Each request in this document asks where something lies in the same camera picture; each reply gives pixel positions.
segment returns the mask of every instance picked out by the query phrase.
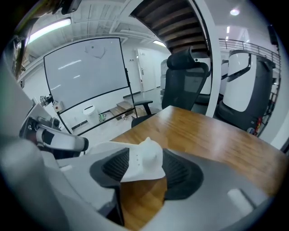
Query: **wooden tabletop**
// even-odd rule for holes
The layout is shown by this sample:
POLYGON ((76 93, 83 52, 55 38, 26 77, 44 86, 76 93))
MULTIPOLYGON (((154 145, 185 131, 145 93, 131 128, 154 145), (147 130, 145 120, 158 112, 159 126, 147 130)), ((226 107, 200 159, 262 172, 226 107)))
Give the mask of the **wooden tabletop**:
MULTIPOLYGON (((222 121, 169 106, 113 141, 139 144, 147 137, 162 148, 230 165, 268 195, 274 195, 287 168, 285 155, 259 138, 222 121)), ((163 205, 166 179, 121 184, 125 227, 139 230, 163 205)))

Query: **office chair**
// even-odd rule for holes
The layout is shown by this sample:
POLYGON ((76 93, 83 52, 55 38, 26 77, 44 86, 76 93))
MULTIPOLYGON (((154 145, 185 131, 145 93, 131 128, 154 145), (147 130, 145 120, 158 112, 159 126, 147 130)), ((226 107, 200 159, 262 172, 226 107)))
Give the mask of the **office chair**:
MULTIPOLYGON (((206 78, 211 74, 210 58, 205 53, 189 49, 172 54, 167 60, 166 86, 162 108, 169 105, 191 110, 199 96, 206 78)), ((152 117, 149 109, 152 100, 135 102, 134 106, 143 105, 146 116, 133 119, 131 127, 152 117)))

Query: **chair armrest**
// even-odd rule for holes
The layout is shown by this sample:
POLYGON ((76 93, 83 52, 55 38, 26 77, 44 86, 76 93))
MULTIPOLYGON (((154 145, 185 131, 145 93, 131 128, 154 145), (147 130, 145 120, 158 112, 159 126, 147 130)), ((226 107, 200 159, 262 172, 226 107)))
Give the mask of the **chair armrest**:
POLYGON ((152 100, 143 100, 143 101, 138 101, 134 103, 134 106, 138 106, 138 105, 145 105, 145 104, 149 104, 152 103, 152 100))
POLYGON ((150 109, 149 109, 149 103, 152 103, 152 102, 153 102, 152 100, 138 101, 138 102, 135 102, 135 103, 134 103, 134 106, 143 105, 146 113, 147 113, 148 115, 151 115, 152 113, 151 113, 151 111, 150 111, 150 109))

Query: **white ceiling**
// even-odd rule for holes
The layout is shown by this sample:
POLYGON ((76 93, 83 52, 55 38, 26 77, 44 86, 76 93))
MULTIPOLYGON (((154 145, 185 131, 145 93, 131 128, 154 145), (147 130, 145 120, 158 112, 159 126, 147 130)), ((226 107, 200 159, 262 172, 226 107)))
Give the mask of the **white ceiling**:
POLYGON ((277 48, 271 45, 267 26, 269 22, 259 9, 250 0, 204 0, 207 4, 219 38, 249 41, 271 51, 277 52, 277 48), (232 9, 238 9, 240 14, 233 16, 232 9))
POLYGON ((120 37, 149 43, 157 37, 131 12, 142 0, 82 0, 77 11, 62 15, 44 15, 34 24, 32 33, 59 19, 71 17, 71 25, 49 32, 27 45, 27 53, 38 58, 55 48, 76 40, 93 37, 120 37))

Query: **door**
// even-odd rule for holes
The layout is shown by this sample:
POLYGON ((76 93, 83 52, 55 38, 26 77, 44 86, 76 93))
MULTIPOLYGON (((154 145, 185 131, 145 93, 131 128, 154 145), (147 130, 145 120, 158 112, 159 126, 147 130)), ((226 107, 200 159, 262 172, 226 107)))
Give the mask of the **door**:
POLYGON ((140 79, 142 81, 143 91, 149 91, 156 88, 156 81, 154 75, 153 59, 150 57, 149 51, 137 49, 138 62, 140 68, 140 79))

